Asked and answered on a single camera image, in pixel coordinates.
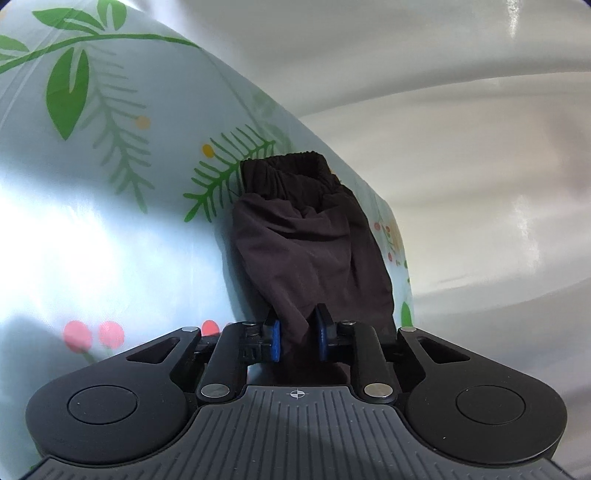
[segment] circular cap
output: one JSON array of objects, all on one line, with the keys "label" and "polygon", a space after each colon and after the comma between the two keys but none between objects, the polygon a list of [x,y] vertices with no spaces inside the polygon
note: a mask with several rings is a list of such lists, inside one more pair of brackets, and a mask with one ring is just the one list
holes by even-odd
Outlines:
[{"label": "circular cap", "polygon": [[68,403],[68,411],[81,422],[106,425],[129,417],[137,406],[138,399],[130,390],[101,385],[74,395]]},{"label": "circular cap", "polygon": [[390,385],[385,383],[370,383],[363,389],[366,395],[373,398],[386,398],[394,393],[394,390]]},{"label": "circular cap", "polygon": [[509,423],[525,411],[525,402],[517,393],[493,385],[465,389],[457,396],[456,405],[464,416],[486,425]]},{"label": "circular cap", "polygon": [[201,389],[201,395],[207,398],[222,398],[230,393],[230,389],[221,383],[210,383]]}]

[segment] orange dot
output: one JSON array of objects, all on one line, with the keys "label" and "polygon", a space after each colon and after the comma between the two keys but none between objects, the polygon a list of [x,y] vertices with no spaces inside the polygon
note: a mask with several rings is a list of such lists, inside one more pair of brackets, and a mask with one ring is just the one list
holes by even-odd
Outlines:
[{"label": "orange dot", "polygon": [[201,325],[201,335],[203,336],[216,335],[218,333],[220,333],[220,327],[213,320],[205,320],[203,325]]},{"label": "orange dot", "polygon": [[213,158],[216,156],[216,153],[213,151],[213,147],[208,143],[202,146],[201,150],[203,151],[203,155],[205,155],[207,158]]},{"label": "orange dot", "polygon": [[147,130],[150,128],[152,124],[152,120],[150,120],[147,116],[140,115],[135,118],[135,126],[138,127],[140,130]]}]

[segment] yellow dot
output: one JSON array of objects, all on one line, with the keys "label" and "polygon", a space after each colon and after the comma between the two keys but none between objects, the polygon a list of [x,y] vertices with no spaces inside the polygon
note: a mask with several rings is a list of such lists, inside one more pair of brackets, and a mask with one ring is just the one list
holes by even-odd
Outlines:
[{"label": "yellow dot", "polygon": [[144,115],[140,115],[135,118],[135,126],[138,127],[140,130],[147,130],[150,128],[152,121]]},{"label": "yellow dot", "polygon": [[203,151],[203,155],[205,155],[207,158],[213,158],[216,156],[216,153],[213,151],[213,147],[208,143],[202,146],[201,150]]}]

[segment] silver screw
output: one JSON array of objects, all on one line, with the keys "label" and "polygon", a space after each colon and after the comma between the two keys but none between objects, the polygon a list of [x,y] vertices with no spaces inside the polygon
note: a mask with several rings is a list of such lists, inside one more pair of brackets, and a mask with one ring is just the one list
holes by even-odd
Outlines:
[{"label": "silver screw", "polygon": [[210,383],[201,389],[201,395],[207,398],[222,398],[230,393],[230,389],[221,383]]},{"label": "silver screw", "polygon": [[390,385],[385,383],[370,383],[363,389],[366,395],[373,398],[386,398],[394,393],[394,390]]}]

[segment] light blue cloth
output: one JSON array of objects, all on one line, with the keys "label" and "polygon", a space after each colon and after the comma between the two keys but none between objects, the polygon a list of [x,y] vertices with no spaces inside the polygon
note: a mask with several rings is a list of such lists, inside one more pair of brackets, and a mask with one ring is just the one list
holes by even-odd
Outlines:
[{"label": "light blue cloth", "polygon": [[245,158],[323,154],[411,321],[388,205],[252,83],[115,0],[0,15],[2,480],[38,461],[24,411],[49,380],[181,326],[263,318],[228,235]]}]

